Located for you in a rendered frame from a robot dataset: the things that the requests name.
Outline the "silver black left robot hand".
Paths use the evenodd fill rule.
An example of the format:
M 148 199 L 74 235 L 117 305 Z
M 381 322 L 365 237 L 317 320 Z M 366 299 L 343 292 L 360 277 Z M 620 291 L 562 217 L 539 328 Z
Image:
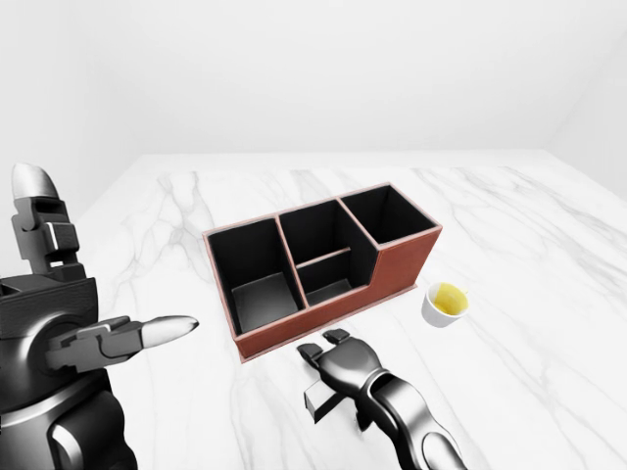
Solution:
M 0 278 L 0 413 L 198 327 L 183 315 L 100 319 L 96 281 L 77 258 L 76 230 L 51 177 L 37 165 L 16 164 L 12 192 L 14 232 L 31 272 Z

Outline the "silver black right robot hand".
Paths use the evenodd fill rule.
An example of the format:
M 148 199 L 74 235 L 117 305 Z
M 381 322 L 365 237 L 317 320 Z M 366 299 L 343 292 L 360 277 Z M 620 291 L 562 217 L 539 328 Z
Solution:
M 319 380 L 304 392 L 306 409 L 317 423 L 344 398 L 355 402 L 359 428 L 364 431 L 373 422 L 369 384 L 386 372 L 374 349 L 341 328 L 325 331 L 322 336 L 333 345 L 324 351 L 319 345 L 305 343 L 297 351 L 319 373 Z

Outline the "red-brown desk caddy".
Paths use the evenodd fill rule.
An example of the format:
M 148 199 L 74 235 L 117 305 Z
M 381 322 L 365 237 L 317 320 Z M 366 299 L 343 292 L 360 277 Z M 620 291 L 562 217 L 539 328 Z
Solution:
M 442 226 L 391 183 L 204 232 L 242 361 L 414 288 Z

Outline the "white mug with yellow inside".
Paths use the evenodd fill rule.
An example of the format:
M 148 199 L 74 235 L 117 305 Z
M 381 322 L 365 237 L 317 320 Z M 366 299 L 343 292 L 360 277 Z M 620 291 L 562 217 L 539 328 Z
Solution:
M 444 328 L 464 318 L 469 309 L 468 290 L 448 282 L 436 282 L 425 293 L 421 307 L 424 320 Z

